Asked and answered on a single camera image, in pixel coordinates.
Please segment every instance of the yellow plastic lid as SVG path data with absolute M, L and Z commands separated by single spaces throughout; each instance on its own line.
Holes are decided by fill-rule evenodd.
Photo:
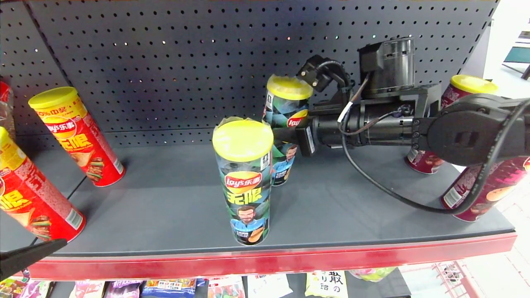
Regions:
M 77 97 L 74 87 L 59 87 L 33 96 L 28 104 L 32 109 L 45 109 Z
M 271 75 L 267 90 L 287 100 L 304 100 L 313 95 L 313 88 L 295 77 Z
M 211 138 L 214 150 L 233 162 L 250 162 L 267 154 L 274 143 L 269 125 L 254 120 L 236 120 L 219 126 Z
M 5 129 L 3 126 L 0 126 L 0 144 L 7 142 L 8 139 L 9 134 L 7 133 L 7 129 Z
M 495 94 L 499 88 L 490 81 L 471 75 L 454 75 L 451 78 L 451 85 L 469 93 Z

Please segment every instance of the product packaging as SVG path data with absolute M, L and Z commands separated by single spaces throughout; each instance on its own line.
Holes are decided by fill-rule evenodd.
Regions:
M 307 273 L 306 296 L 348 298 L 344 271 L 315 271 Z
M 42 92 L 32 97 L 29 105 L 95 186 L 111 185 L 125 175 L 75 88 Z
M 268 124 L 230 117 L 214 129 L 212 143 L 236 241 L 255 245 L 269 233 L 272 130 Z
M 142 297 L 156 298 L 193 298 L 195 279 L 160 279 L 145 282 Z
M 280 298 L 293 292 L 285 274 L 249 275 L 248 298 Z
M 308 99 L 313 88 L 295 77 L 272 75 L 267 82 L 267 101 L 263 120 L 271 128 L 295 127 L 307 117 Z M 289 178 L 298 145 L 282 140 L 272 147 L 273 184 L 279 186 Z
M 209 279 L 208 298 L 245 298 L 241 276 L 224 276 Z
M 370 268 L 370 269 L 355 269 L 349 270 L 353 276 L 362 279 L 364 281 L 377 283 L 385 278 L 388 274 L 392 273 L 397 267 L 383 267 L 383 268 Z
M 490 81 L 469 75 L 455 75 L 451 78 L 449 86 L 441 96 L 440 107 L 443 109 L 469 94 L 495 94 L 497 89 L 497 85 Z M 434 174 L 438 172 L 438 169 L 444 161 L 433 152 L 412 148 L 409 151 L 409 154 L 405 157 L 405 163 L 420 173 Z
M 0 126 L 15 140 L 15 122 L 13 120 L 13 90 L 4 82 L 0 82 Z
M 0 298 L 21 298 L 25 287 L 30 282 L 30 272 L 22 270 L 22 278 L 10 277 L 0 281 Z
M 198 286 L 198 287 L 204 287 L 204 286 L 206 286 L 206 280 L 207 280 L 207 279 L 205 279 L 205 278 L 197 278 L 197 279 L 195 280 L 195 283 L 196 283 L 195 286 Z
M 49 281 L 30 281 L 20 298 L 46 298 L 51 289 Z
M 454 209 L 460 206 L 469 195 L 479 175 L 480 167 L 480 165 L 470 166 L 460 173 L 460 176 L 441 198 L 441 203 L 445 208 Z M 466 222 L 475 222 L 498 201 L 510 195 L 528 171 L 530 171 L 530 157 L 528 156 L 496 163 L 491 168 L 475 203 L 463 213 L 453 216 Z
M 101 298 L 104 290 L 104 281 L 77 281 L 69 298 Z
M 105 298 L 139 298 L 143 281 L 110 282 Z
M 0 127 L 0 209 L 43 241 L 71 241 L 85 217 Z

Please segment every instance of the perforated metal panel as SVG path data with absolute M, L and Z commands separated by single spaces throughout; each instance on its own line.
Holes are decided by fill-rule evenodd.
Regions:
M 28 100 L 42 91 L 68 85 L 22 2 L 0 6 L 0 75 L 15 95 L 18 135 L 49 134 Z
M 295 74 L 314 54 L 343 62 L 359 83 L 356 50 L 390 37 L 414 36 L 417 84 L 445 87 L 466 62 L 496 2 L 35 1 L 30 6 L 102 129 L 134 132 L 211 129 L 231 115 L 259 118 L 267 78 Z M 333 89 L 316 94 L 313 102 L 329 98 Z M 136 135 L 131 146 L 148 142 Z

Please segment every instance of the cylindrical container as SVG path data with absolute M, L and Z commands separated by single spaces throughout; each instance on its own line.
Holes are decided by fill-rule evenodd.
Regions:
M 479 174 L 480 165 L 466 168 L 442 196 L 445 208 L 454 209 L 466 198 Z M 475 203 L 466 211 L 453 215 L 466 222 L 475 222 L 495 203 L 507 197 L 530 171 L 530 157 L 517 157 L 499 162 L 490 170 L 484 188 Z
M 71 241 L 85 217 L 46 179 L 0 127 L 0 209 L 38 238 Z
M 13 89 L 0 82 L 0 126 L 5 127 L 9 137 L 15 140 L 15 122 L 13 120 Z
M 470 75 L 454 75 L 451 78 L 449 86 L 441 96 L 440 107 L 443 109 L 458 99 L 475 93 L 494 94 L 497 91 L 497 85 L 484 79 Z M 444 163 L 433 152 L 411 149 L 405 157 L 405 162 L 414 170 L 423 174 L 434 174 L 438 172 L 440 166 Z
M 308 99 L 313 88 L 295 77 L 272 75 L 267 82 L 267 101 L 263 120 L 271 128 L 294 127 L 307 117 Z M 289 178 L 298 145 L 275 140 L 272 147 L 273 183 L 284 184 Z
M 75 88 L 42 92 L 32 97 L 29 105 L 94 185 L 108 186 L 125 175 Z
M 269 233 L 273 139 L 268 124 L 237 117 L 224 119 L 211 138 L 232 232 L 244 245 Z

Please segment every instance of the lay's logo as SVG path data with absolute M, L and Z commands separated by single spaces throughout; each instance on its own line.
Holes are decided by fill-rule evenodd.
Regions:
M 234 194 L 247 192 L 261 183 L 262 175 L 257 172 L 238 171 L 225 176 L 225 185 Z
M 70 118 L 49 116 L 42 119 L 48 129 L 59 139 L 68 139 L 75 136 L 77 125 Z
M 291 116 L 291 118 L 287 120 L 287 127 L 297 126 L 298 124 L 300 124 L 302 119 L 307 117 L 307 114 L 308 114 L 307 110 L 296 112 L 294 115 Z

